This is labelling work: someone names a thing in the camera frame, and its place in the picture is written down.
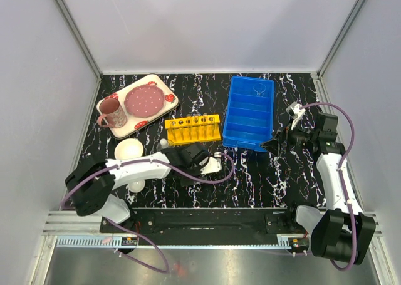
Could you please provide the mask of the clear glass stoppered flask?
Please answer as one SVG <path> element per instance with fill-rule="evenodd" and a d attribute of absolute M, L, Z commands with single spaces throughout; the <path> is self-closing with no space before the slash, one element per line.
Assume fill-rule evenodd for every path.
<path fill-rule="evenodd" d="M 170 142 L 169 142 L 167 139 L 162 138 L 162 139 L 159 141 L 159 149 L 160 149 L 160 150 L 163 150 L 163 149 L 165 149 L 165 148 L 170 148 L 170 147 L 171 147 L 171 144 L 170 144 Z"/>

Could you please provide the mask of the yellow test tube rack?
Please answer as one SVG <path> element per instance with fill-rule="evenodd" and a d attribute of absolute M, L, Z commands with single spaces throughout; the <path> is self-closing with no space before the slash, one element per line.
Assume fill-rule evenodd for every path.
<path fill-rule="evenodd" d="M 216 117 L 216 123 L 217 123 L 217 129 L 216 129 L 216 136 L 214 138 L 211 138 L 210 135 L 210 122 L 208 121 L 208 136 L 206 139 L 204 139 L 203 136 L 203 125 L 201 122 L 202 115 L 200 115 L 200 138 L 197 140 L 195 130 L 194 130 L 194 116 L 192 116 L 192 140 L 189 140 L 188 138 L 188 131 L 187 131 L 187 123 L 186 123 L 186 117 L 183 118 L 175 118 L 175 119 L 170 119 L 165 121 L 165 129 L 167 131 L 167 140 L 172 143 L 173 145 L 187 145 L 187 144 L 192 144 L 192 143 L 204 143 L 204 142 L 215 142 L 215 141 L 221 141 L 221 132 L 220 132 L 220 117 L 218 114 L 213 114 Z M 170 125 L 169 122 L 171 120 L 175 120 L 175 126 L 176 126 L 176 140 L 173 141 L 171 132 L 170 132 Z"/>

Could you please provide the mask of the white round lid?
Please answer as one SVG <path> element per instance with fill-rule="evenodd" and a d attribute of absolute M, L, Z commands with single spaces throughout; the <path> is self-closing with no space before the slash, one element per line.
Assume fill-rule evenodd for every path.
<path fill-rule="evenodd" d="M 133 193 L 139 193 L 141 192 L 145 187 L 145 181 L 144 180 L 139 180 L 136 182 L 131 182 L 128 184 L 128 189 L 129 191 Z"/>

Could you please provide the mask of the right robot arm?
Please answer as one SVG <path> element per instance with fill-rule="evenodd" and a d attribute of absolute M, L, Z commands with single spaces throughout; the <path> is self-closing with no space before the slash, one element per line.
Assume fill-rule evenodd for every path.
<path fill-rule="evenodd" d="M 319 113 L 312 130 L 298 126 L 304 109 L 287 109 L 290 121 L 276 131 L 262 148 L 278 156 L 291 147 L 306 148 L 313 157 L 323 182 L 326 211 L 311 205 L 295 205 L 284 217 L 290 232 L 304 229 L 310 235 L 310 248 L 316 257 L 329 259 L 334 266 L 345 263 L 349 269 L 360 265 L 376 230 L 373 218 L 366 216 L 356 200 L 348 175 L 346 150 L 337 142 L 338 117 Z"/>

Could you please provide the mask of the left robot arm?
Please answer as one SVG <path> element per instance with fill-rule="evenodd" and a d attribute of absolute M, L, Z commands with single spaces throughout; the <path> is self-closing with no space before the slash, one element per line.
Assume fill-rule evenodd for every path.
<path fill-rule="evenodd" d="M 164 179 L 175 174 L 174 168 L 199 177 L 220 171 L 221 163 L 199 142 L 188 147 L 166 147 L 129 160 L 90 156 L 67 176 L 65 185 L 78 216 L 97 213 L 111 219 L 121 232 L 129 232 L 135 226 L 135 217 L 112 191 L 134 182 Z"/>

